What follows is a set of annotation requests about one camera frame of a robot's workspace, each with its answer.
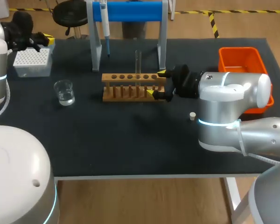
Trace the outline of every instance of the wooden test tube rack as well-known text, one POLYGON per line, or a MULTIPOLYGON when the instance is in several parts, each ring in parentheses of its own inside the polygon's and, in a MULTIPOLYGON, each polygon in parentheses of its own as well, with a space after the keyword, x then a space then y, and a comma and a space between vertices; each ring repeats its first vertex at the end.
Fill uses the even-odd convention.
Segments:
POLYGON ((105 83, 103 101, 109 102, 158 102, 146 90, 164 92, 166 78, 157 74, 113 74, 103 73, 102 82, 105 83), (133 83, 116 86, 116 83, 133 83))

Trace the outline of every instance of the small cork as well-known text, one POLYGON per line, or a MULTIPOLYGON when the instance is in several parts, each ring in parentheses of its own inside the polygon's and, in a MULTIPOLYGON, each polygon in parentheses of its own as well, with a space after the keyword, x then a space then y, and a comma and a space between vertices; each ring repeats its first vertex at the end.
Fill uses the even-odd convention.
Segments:
POLYGON ((195 120, 195 117, 196 117, 196 113, 191 112, 190 113, 190 120, 195 120))

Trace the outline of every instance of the orange tray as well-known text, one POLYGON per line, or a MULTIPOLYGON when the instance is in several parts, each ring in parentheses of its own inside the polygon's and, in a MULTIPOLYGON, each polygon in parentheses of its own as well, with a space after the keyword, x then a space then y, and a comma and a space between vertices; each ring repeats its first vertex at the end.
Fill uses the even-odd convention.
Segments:
MULTIPOLYGON (((267 74, 265 65, 256 48, 220 48, 219 72, 250 72, 267 74)), ((252 108, 245 113, 264 113, 267 108, 273 106, 273 85, 271 84, 271 96, 264 108, 252 108)))

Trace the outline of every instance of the black stool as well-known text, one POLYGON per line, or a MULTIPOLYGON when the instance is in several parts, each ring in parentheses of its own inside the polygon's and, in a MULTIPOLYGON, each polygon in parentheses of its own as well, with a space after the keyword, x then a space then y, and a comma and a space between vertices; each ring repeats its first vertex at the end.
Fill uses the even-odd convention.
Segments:
POLYGON ((59 3, 53 10, 53 20, 60 26, 67 27, 65 35, 68 36, 73 27, 75 36, 70 38, 85 39, 81 36, 80 26, 87 24, 86 2, 82 0, 69 0, 59 3))

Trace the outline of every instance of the blue bar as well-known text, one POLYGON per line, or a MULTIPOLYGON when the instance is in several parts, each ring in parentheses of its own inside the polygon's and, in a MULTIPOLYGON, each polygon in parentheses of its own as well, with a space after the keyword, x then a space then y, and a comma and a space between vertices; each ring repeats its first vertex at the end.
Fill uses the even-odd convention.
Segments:
MULTIPOLYGON (((147 22, 162 21, 161 1, 124 1, 108 2, 108 17, 110 22, 147 22)), ((93 20, 101 22, 99 2, 93 2, 93 20)))

